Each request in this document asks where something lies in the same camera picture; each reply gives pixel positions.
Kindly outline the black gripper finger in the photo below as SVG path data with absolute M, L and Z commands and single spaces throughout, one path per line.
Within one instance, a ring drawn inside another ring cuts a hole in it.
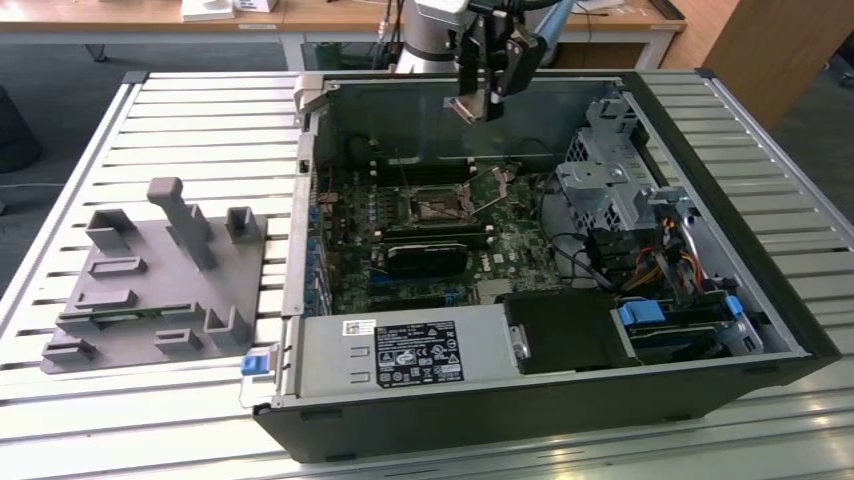
M 485 20 L 478 16 L 472 26 L 462 33 L 458 52 L 458 84 L 460 97 L 474 101 L 480 91 L 480 59 L 481 43 L 480 35 L 484 33 Z
M 528 89 L 548 42 L 522 21 L 489 21 L 485 33 L 485 120 L 498 120 L 504 101 Z

